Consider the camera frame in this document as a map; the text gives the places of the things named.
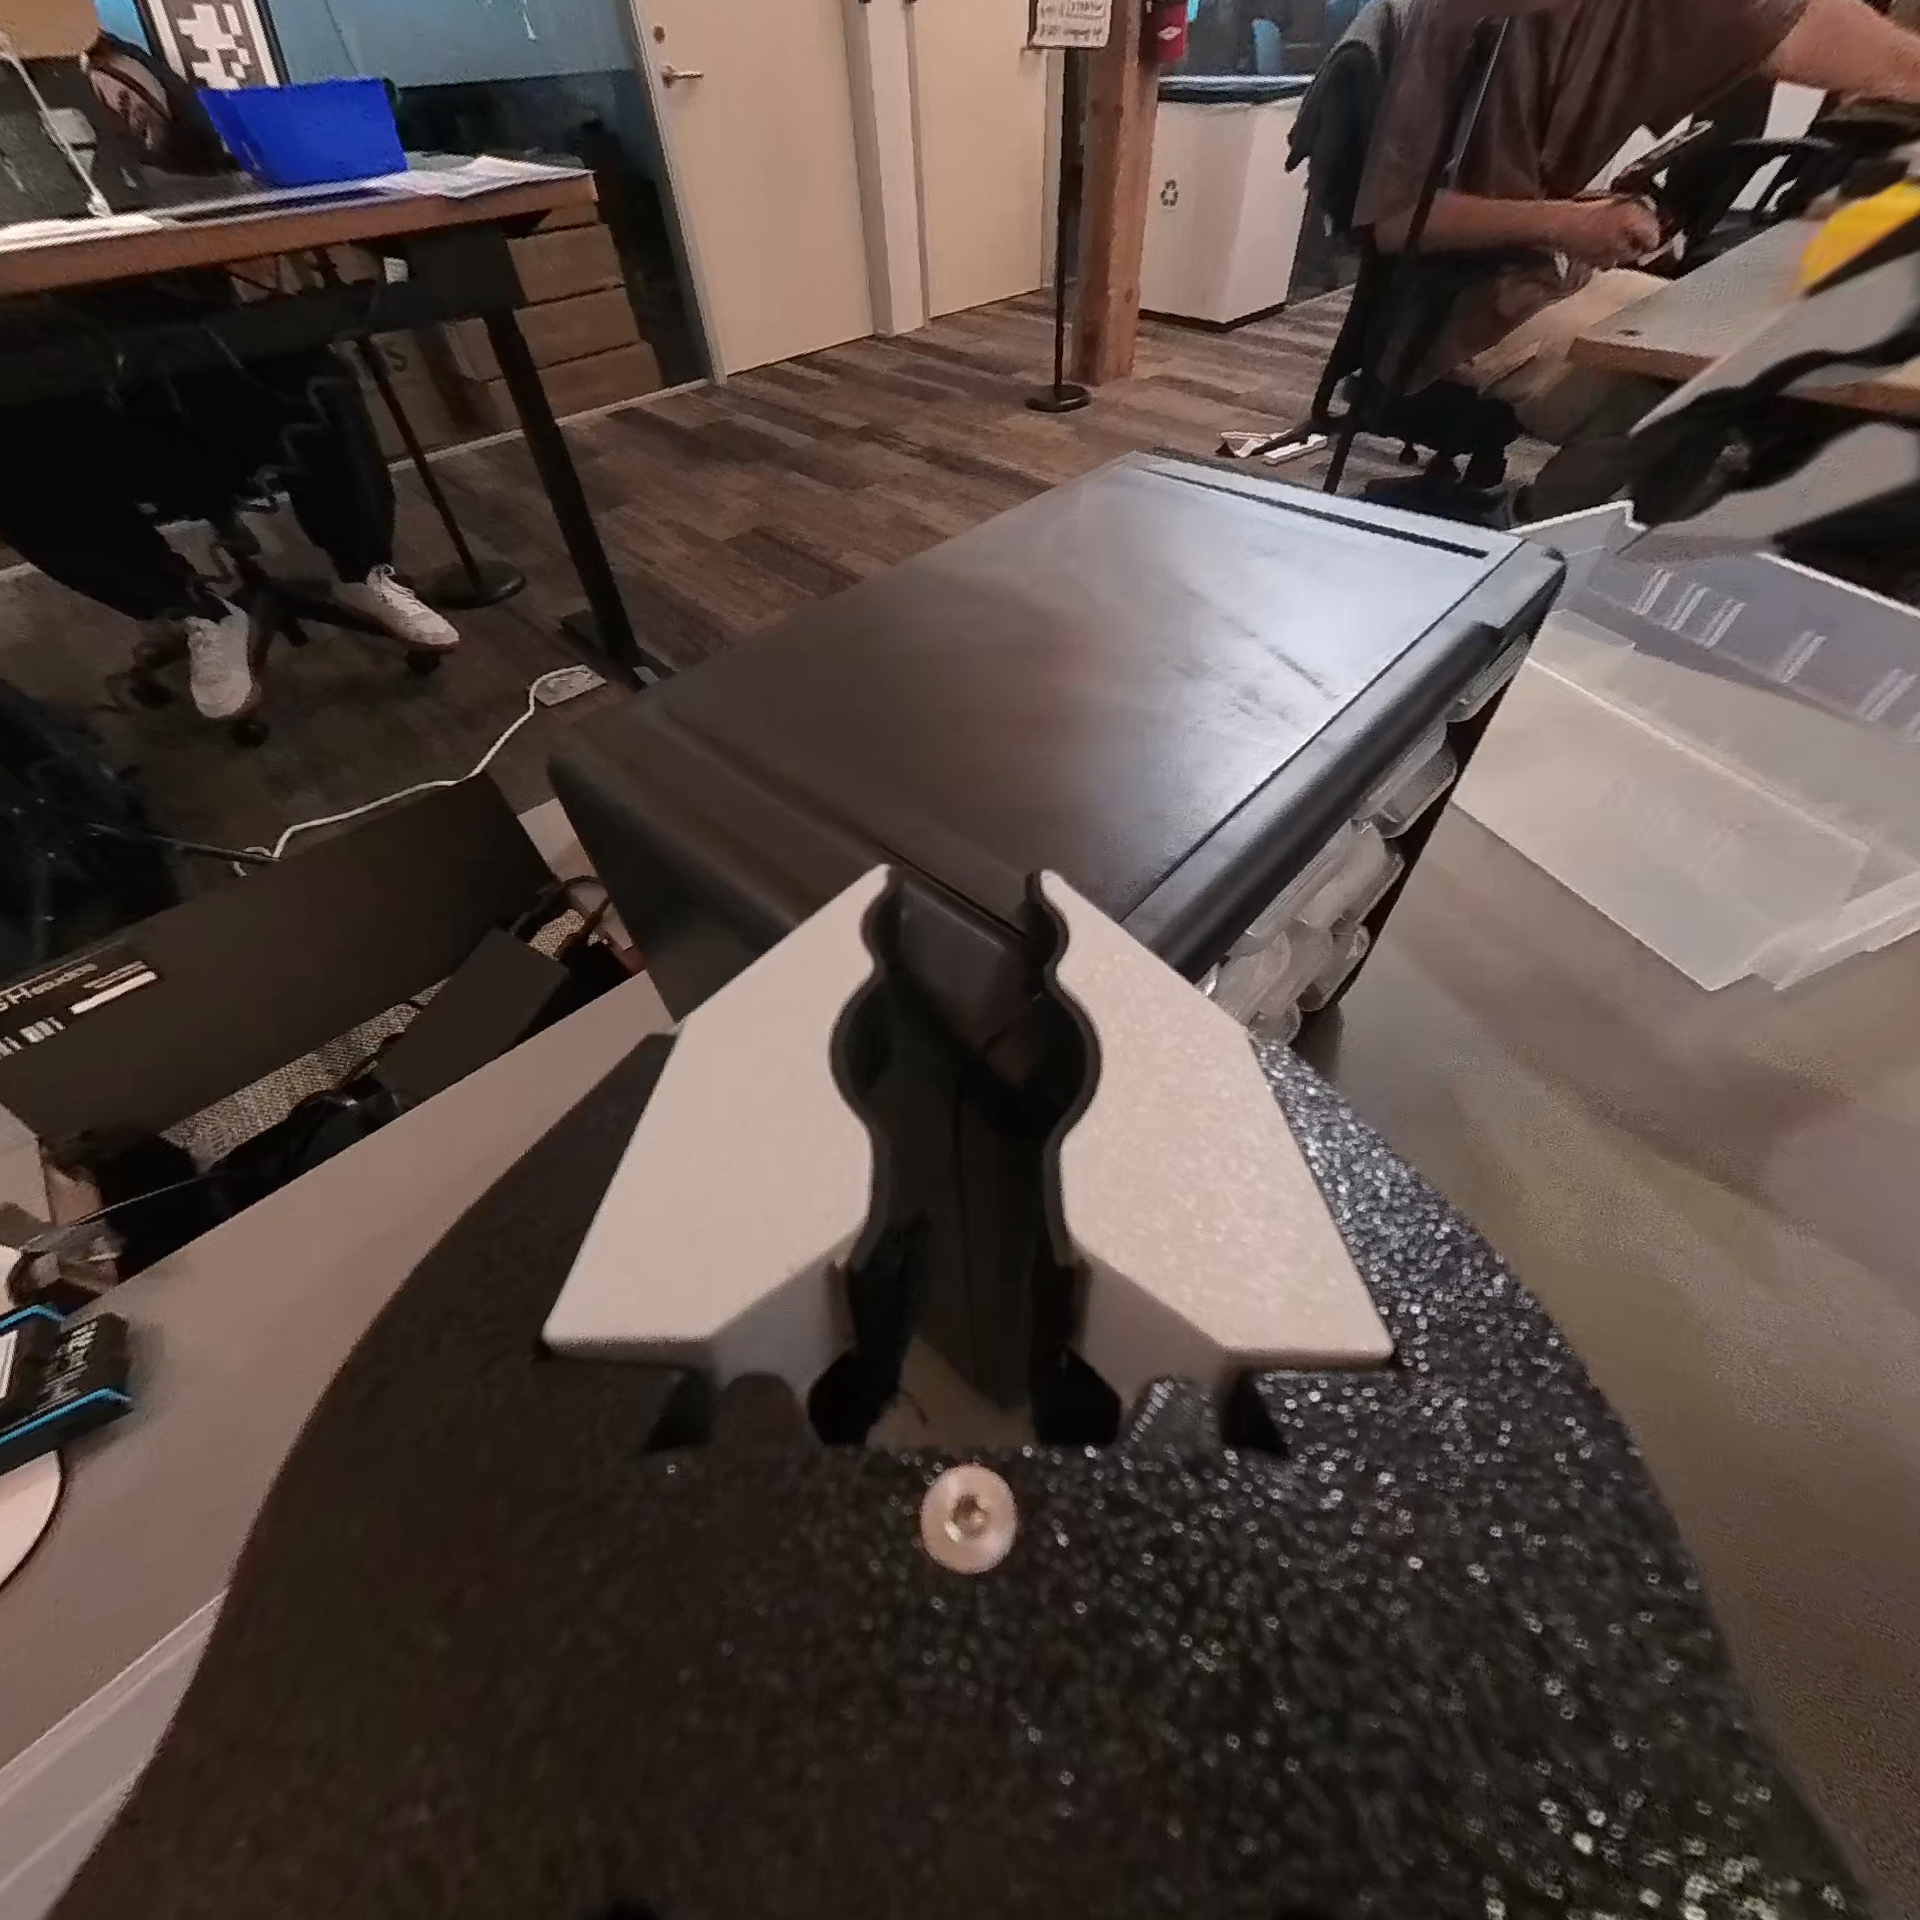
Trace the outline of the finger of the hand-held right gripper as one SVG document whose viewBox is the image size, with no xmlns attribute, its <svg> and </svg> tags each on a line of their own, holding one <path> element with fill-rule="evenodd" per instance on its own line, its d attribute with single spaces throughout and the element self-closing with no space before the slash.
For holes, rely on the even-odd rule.
<svg viewBox="0 0 1920 1920">
<path fill-rule="evenodd" d="M 1706 404 L 1635 432 L 1623 497 L 1643 543 L 1673 557 L 1912 568 L 1918 433 L 1830 404 Z"/>
<path fill-rule="evenodd" d="M 1899 381 L 1913 360 L 1913 300 L 1794 300 L 1652 406 L 1630 438 L 1652 444 L 1713 420 L 1738 422 L 1791 400 L 1916 425 L 1916 389 Z"/>
</svg>

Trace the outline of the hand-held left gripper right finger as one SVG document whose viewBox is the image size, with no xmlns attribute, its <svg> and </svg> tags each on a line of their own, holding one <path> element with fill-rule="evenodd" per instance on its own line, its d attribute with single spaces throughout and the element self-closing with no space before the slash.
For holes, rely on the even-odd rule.
<svg viewBox="0 0 1920 1920">
<path fill-rule="evenodd" d="M 1247 1029 L 1057 870 L 1025 885 L 1043 1249 L 1032 1422 L 1108 1444 L 1162 1382 L 1231 1405 L 1395 1337 Z"/>
</svg>

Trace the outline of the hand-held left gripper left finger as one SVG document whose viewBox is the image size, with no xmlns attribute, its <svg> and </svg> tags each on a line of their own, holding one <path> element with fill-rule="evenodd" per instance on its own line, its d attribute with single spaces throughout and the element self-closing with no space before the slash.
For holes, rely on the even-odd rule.
<svg viewBox="0 0 1920 1920">
<path fill-rule="evenodd" d="M 544 1318 L 554 1360 L 788 1384 L 864 1443 L 905 1371 L 875 865 L 683 1016 Z"/>
</svg>

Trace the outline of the large clear plastic bin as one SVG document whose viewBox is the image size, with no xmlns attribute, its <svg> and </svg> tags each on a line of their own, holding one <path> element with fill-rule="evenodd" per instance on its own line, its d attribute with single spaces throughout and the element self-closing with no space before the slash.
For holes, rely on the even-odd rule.
<svg viewBox="0 0 1920 1920">
<path fill-rule="evenodd" d="M 1623 508 L 1526 534 L 1569 575 L 1454 804 L 1706 992 L 1913 940 L 1916 607 Z"/>
</svg>

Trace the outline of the set of clear cabinet drawers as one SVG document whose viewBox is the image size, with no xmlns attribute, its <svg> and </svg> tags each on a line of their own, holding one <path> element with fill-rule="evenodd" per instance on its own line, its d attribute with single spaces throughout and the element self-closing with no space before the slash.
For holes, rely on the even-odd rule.
<svg viewBox="0 0 1920 1920">
<path fill-rule="evenodd" d="M 1372 951 L 1402 886 L 1414 836 L 1446 804 L 1472 744 L 1467 731 L 1519 676 L 1531 641 L 1512 641 L 1446 715 L 1416 736 L 1199 988 L 1250 1033 L 1282 1045 L 1331 1009 Z"/>
</svg>

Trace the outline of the black drawer cabinet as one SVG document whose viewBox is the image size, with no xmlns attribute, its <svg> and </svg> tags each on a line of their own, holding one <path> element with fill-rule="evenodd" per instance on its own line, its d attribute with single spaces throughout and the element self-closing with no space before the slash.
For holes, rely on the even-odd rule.
<svg viewBox="0 0 1920 1920">
<path fill-rule="evenodd" d="M 1066 1108 L 1034 872 L 1199 980 L 1403 759 L 1498 694 L 1547 547 L 1131 454 L 585 723 L 548 780 L 675 1016 L 872 869 L 881 1113 L 928 1343 L 1028 1389 Z"/>
</svg>

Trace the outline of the white recycling bin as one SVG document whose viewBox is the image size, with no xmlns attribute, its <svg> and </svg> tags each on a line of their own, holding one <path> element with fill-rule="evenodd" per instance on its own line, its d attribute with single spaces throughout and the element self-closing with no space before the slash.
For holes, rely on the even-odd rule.
<svg viewBox="0 0 1920 1920">
<path fill-rule="evenodd" d="M 1307 174 L 1289 166 L 1289 140 L 1311 85 L 1307 76 L 1160 83 L 1145 316 L 1236 329 L 1289 302 L 1307 206 Z"/>
</svg>

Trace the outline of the black and blue device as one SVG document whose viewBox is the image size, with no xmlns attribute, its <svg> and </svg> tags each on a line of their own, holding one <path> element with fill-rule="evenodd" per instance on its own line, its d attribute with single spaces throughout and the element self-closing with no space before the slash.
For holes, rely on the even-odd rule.
<svg viewBox="0 0 1920 1920">
<path fill-rule="evenodd" d="M 129 1321 L 118 1312 L 4 1312 L 2 1473 L 122 1419 L 132 1405 L 130 1357 Z"/>
</svg>

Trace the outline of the wooden pillar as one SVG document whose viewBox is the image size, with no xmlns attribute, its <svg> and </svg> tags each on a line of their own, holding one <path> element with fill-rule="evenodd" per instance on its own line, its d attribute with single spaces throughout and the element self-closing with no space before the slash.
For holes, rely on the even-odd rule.
<svg viewBox="0 0 1920 1920">
<path fill-rule="evenodd" d="M 1114 1 L 1108 43 L 1089 52 L 1084 190 L 1072 316 L 1072 381 L 1103 389 L 1137 371 L 1160 61 L 1147 1 Z"/>
</svg>

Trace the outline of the pole sign stand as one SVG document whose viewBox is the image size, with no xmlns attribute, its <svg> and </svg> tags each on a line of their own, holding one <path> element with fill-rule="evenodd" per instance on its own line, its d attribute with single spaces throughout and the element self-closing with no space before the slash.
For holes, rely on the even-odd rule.
<svg viewBox="0 0 1920 1920">
<path fill-rule="evenodd" d="M 1025 404 L 1039 416 L 1067 416 L 1091 404 L 1071 379 L 1072 285 L 1079 264 L 1087 197 L 1089 61 L 1114 29 L 1114 1 L 1028 1 L 1026 48 L 1062 64 L 1062 113 L 1054 144 L 1051 360 L 1050 379 Z"/>
</svg>

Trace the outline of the white round disc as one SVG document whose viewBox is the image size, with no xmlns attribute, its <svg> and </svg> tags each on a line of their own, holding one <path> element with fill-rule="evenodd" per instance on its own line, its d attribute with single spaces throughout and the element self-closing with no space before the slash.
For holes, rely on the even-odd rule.
<svg viewBox="0 0 1920 1920">
<path fill-rule="evenodd" d="M 0 1479 L 0 1582 L 25 1568 L 57 1518 L 64 1492 L 64 1463 L 57 1452 L 42 1453 L 2 1471 Z"/>
</svg>

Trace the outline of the stacked cardboard boxes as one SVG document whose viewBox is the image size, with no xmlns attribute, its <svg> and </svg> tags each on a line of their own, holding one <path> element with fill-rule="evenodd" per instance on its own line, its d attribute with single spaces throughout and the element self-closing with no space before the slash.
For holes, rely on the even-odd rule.
<svg viewBox="0 0 1920 1920">
<path fill-rule="evenodd" d="M 514 323 L 556 419 L 663 385 L 656 350 L 641 334 L 634 287 L 604 219 L 584 208 L 552 212 L 538 228 L 511 240 L 511 254 L 527 292 Z M 456 447 L 519 427 L 484 319 L 434 319 L 378 334 L 371 348 L 422 447 Z"/>
</svg>

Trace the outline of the wooden desk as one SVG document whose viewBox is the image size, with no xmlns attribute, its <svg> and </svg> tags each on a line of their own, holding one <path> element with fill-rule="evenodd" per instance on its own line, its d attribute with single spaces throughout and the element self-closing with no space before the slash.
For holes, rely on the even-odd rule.
<svg viewBox="0 0 1920 1920">
<path fill-rule="evenodd" d="M 643 687 L 673 664 L 631 622 L 580 476 L 543 384 L 522 310 L 530 303 L 514 241 L 544 222 L 598 212 L 595 179 L 580 166 L 522 172 L 464 197 L 408 193 L 372 182 L 311 193 L 184 204 L 144 227 L 106 216 L 4 249 L 4 406 L 70 393 L 112 393 L 126 381 L 255 360 L 310 344 L 367 342 L 378 334 L 443 319 L 481 319 L 527 440 L 547 508 L 584 591 L 563 631 L 598 653 L 612 679 Z M 244 269 L 259 260 L 334 249 L 396 260 L 404 277 L 351 278 L 298 292 L 170 317 L 106 319 L 84 305 L 102 291 L 182 273 Z"/>
</svg>

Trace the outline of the blue bin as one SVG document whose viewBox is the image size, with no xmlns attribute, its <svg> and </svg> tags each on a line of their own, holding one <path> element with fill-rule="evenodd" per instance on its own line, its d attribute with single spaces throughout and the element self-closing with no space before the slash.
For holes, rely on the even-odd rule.
<svg viewBox="0 0 1920 1920">
<path fill-rule="evenodd" d="M 200 102 L 239 169 L 267 188 L 364 182 L 409 169 L 384 80 L 200 87 Z"/>
</svg>

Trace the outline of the black white tag sign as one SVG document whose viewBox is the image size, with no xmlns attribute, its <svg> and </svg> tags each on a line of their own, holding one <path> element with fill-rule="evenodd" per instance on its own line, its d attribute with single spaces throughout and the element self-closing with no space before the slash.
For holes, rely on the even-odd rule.
<svg viewBox="0 0 1920 1920">
<path fill-rule="evenodd" d="M 137 1 L 154 51 L 198 89 L 286 83 L 267 1 Z"/>
</svg>

